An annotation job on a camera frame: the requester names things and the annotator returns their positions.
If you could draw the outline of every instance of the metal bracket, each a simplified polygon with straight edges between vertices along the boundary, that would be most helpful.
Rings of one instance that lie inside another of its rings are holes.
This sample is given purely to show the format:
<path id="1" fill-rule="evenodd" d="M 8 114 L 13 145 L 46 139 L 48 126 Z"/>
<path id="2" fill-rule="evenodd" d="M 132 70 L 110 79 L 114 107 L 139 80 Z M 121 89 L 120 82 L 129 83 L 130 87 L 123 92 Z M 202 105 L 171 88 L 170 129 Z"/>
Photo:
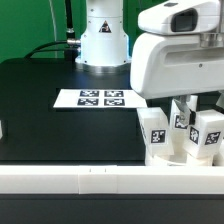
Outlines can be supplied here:
<path id="1" fill-rule="evenodd" d="M 180 110 L 180 123 L 183 125 L 194 125 L 196 113 L 190 110 L 187 105 L 187 102 L 190 101 L 190 95 L 175 97 L 174 101 Z"/>

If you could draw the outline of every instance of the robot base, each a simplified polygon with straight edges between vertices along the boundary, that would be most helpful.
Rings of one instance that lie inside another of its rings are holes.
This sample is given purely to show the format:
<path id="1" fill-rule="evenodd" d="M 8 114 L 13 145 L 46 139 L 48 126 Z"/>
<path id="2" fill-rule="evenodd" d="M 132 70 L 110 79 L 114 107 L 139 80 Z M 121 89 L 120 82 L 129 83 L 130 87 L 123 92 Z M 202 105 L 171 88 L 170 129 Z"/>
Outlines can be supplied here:
<path id="1" fill-rule="evenodd" d="M 87 72 L 102 74 L 102 73 L 120 73 L 122 71 L 130 71 L 131 61 L 119 66 L 93 66 L 83 63 L 75 63 L 76 68 Z"/>

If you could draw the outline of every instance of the printed black-and-white pattern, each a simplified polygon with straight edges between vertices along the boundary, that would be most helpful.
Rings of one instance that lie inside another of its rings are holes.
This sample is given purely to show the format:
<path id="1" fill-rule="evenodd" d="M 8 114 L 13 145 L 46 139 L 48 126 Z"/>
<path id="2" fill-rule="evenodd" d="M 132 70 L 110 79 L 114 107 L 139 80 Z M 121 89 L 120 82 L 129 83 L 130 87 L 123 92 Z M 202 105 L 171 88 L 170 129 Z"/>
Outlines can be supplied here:
<path id="1" fill-rule="evenodd" d="M 219 140 L 221 132 L 209 133 L 205 142 L 205 145 L 216 144 Z"/>
<path id="2" fill-rule="evenodd" d="M 151 136 L 151 143 L 165 143 L 166 142 L 166 130 L 153 130 Z"/>
<path id="3" fill-rule="evenodd" d="M 198 145 L 199 131 L 193 127 L 190 129 L 190 140 Z"/>
<path id="4" fill-rule="evenodd" d="M 81 90 L 80 97 L 99 97 L 100 91 L 98 90 Z"/>
<path id="5" fill-rule="evenodd" d="M 124 91 L 119 90 L 111 90 L 111 91 L 104 91 L 105 97 L 124 97 Z"/>
<path id="6" fill-rule="evenodd" d="M 79 99 L 78 106 L 98 106 L 99 99 Z"/>
<path id="7" fill-rule="evenodd" d="M 125 106 L 124 99 L 104 99 L 104 106 Z"/>
<path id="8" fill-rule="evenodd" d="M 180 115 L 176 115 L 175 116 L 175 125 L 174 125 L 175 128 L 177 129 L 187 129 L 188 125 L 184 125 L 184 124 L 181 124 L 180 122 Z"/>

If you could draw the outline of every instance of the black table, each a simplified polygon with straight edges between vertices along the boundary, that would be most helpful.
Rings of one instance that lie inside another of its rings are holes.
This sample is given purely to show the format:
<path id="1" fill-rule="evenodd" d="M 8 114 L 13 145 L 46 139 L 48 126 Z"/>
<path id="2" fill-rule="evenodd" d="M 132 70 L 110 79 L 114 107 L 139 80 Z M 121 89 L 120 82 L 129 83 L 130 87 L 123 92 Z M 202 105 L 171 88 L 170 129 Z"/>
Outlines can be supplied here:
<path id="1" fill-rule="evenodd" d="M 129 72 L 96 76 L 63 60 L 1 64 L 1 164 L 143 164 L 136 109 L 55 110 L 60 89 L 130 89 Z"/>
<path id="2" fill-rule="evenodd" d="M 55 110 L 64 88 L 130 89 L 129 73 L 94 76 L 53 59 L 2 63 L 0 164 L 143 165 L 135 109 Z M 210 107 L 217 94 L 209 100 L 201 96 L 201 108 Z M 169 103 L 149 102 L 167 111 Z M 211 224 L 223 221 L 223 209 L 220 195 L 0 195 L 4 224 Z"/>

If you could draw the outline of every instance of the white cylinder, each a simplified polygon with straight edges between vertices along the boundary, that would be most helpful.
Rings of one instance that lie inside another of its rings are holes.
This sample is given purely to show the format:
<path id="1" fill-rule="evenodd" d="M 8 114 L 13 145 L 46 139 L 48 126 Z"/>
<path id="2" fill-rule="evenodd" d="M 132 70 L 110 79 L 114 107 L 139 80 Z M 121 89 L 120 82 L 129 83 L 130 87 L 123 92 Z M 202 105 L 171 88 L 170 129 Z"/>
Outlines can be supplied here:
<path id="1" fill-rule="evenodd" d="M 123 0 L 87 0 L 87 28 L 81 37 L 80 63 L 116 67 L 129 62 L 123 30 Z"/>

